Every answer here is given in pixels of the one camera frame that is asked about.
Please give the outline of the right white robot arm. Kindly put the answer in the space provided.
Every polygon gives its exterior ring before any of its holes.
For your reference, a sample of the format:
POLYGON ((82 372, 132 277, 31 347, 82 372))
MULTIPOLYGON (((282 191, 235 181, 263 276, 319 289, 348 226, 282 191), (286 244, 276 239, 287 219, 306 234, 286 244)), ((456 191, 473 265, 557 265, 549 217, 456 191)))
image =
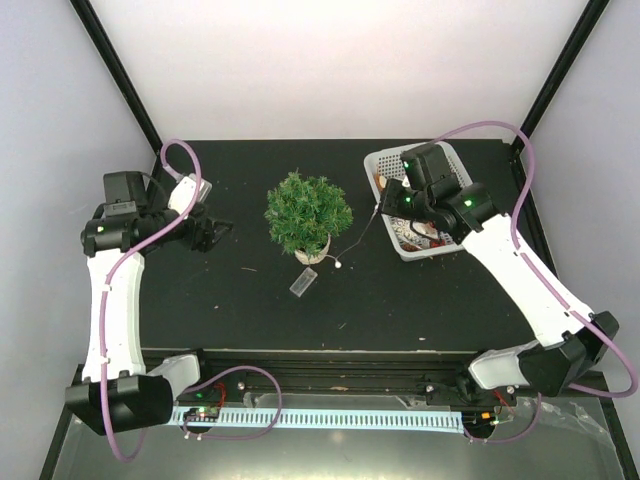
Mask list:
POLYGON ((535 337, 476 356, 455 377, 456 394, 476 403, 495 388, 526 386, 556 396, 602 359, 619 323, 608 311, 594 312, 554 276, 487 189, 458 177, 449 161, 452 153, 448 144, 438 142, 392 154, 403 173, 387 176, 379 210, 448 234, 491 273, 535 337))

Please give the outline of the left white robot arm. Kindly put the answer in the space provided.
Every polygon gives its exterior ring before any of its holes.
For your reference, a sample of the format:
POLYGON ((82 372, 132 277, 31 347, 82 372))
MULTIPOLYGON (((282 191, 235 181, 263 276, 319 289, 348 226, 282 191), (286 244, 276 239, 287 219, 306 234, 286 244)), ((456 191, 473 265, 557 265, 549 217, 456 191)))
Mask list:
POLYGON ((65 392, 67 408, 96 434, 166 423, 186 392, 207 397, 213 372, 190 352, 148 369, 139 333, 139 297, 147 255, 169 242, 206 253, 233 228, 215 220, 204 204, 212 185, 181 178, 167 204, 154 209, 137 171, 103 177, 105 201, 81 233, 91 282, 91 326, 79 380, 65 392))

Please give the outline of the small green christmas tree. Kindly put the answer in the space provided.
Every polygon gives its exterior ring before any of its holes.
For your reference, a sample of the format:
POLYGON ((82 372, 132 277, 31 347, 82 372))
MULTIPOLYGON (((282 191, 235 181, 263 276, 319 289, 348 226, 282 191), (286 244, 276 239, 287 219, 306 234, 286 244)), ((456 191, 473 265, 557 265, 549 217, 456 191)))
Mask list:
POLYGON ((353 212, 345 192, 324 176, 294 171, 267 192, 270 239, 303 265, 320 263, 331 241, 348 230, 353 212))

